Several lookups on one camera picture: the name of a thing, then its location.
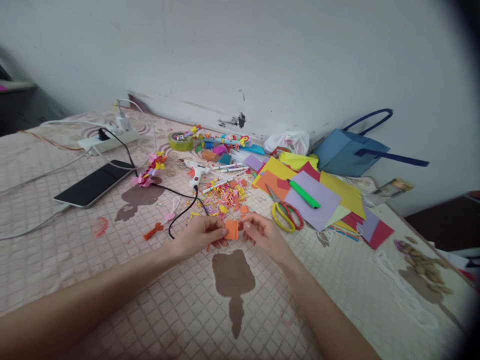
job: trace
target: white glue gun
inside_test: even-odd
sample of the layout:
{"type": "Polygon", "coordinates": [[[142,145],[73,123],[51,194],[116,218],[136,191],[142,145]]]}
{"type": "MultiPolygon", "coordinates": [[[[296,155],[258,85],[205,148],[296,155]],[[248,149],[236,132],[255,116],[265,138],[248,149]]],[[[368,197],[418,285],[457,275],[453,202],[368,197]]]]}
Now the white glue gun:
{"type": "Polygon", "coordinates": [[[185,164],[187,168],[191,168],[191,171],[188,173],[188,175],[192,175],[193,179],[190,180],[189,184],[192,188],[199,185],[200,183],[200,178],[202,175],[207,175],[210,173],[210,168],[205,167],[203,165],[200,165],[199,163],[191,160],[183,160],[179,159],[182,163],[185,164]]]}

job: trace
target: hand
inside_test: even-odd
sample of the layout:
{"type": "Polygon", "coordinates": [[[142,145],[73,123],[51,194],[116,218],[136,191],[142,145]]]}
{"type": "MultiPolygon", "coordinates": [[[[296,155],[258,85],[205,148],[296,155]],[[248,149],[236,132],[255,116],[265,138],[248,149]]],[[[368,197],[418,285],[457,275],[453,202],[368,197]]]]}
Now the hand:
{"type": "Polygon", "coordinates": [[[173,240],[173,245],[183,259],[188,259],[205,249],[208,244],[220,249],[227,246],[224,239],[229,230],[216,216],[194,216],[188,226],[173,240]]]}
{"type": "Polygon", "coordinates": [[[252,240],[276,263],[287,264],[296,256],[285,241],[280,228],[272,220],[257,213],[250,213],[240,220],[245,230],[243,239],[252,240]]]}

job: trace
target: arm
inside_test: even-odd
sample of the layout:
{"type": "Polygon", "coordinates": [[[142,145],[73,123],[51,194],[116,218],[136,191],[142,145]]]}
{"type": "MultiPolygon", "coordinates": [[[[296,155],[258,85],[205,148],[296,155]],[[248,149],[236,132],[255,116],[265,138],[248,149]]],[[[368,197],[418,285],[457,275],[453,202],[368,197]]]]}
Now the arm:
{"type": "Polygon", "coordinates": [[[212,243],[226,245],[224,223],[196,216],[179,236],[152,252],[42,297],[0,320],[3,359],[53,358],[171,267],[212,243]]]}
{"type": "Polygon", "coordinates": [[[240,223],[247,240],[264,249],[285,274],[325,359],[379,359],[373,347],[295,256],[273,221],[253,213],[240,223]]]}

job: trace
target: power strip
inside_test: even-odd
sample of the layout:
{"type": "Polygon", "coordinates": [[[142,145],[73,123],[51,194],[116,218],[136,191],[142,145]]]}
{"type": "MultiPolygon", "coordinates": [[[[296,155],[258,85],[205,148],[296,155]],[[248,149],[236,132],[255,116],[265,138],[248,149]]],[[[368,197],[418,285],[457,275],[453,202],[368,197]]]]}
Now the power strip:
{"type": "MultiPolygon", "coordinates": [[[[115,149],[119,146],[122,146],[122,143],[118,141],[116,138],[112,137],[111,134],[107,134],[110,138],[108,140],[102,141],[99,139],[98,136],[89,137],[86,139],[82,139],[78,142],[78,145],[87,150],[91,147],[95,146],[99,153],[104,153],[108,150],[115,149]]],[[[140,138],[140,134],[135,130],[124,132],[121,135],[117,135],[117,137],[124,143],[131,143],[132,141],[137,140],[140,138]]],[[[95,150],[90,150],[89,155],[98,155],[95,150]]]]}

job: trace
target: blue bag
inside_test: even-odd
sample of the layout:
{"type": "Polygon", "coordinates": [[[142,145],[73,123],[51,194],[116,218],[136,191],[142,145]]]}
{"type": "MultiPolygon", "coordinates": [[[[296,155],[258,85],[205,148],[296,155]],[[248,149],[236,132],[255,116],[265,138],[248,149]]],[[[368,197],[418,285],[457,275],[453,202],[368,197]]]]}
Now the blue bag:
{"type": "Polygon", "coordinates": [[[318,169],[341,176],[360,177],[380,157],[421,167],[428,166],[430,164],[428,161],[389,154],[387,153],[390,150],[388,146],[364,136],[370,130],[390,119],[393,114],[392,109],[377,110],[352,122],[342,130],[335,129],[313,152],[319,159],[318,169]],[[383,112],[388,113],[388,115],[361,133],[355,134],[347,131],[353,125],[383,112]]]}

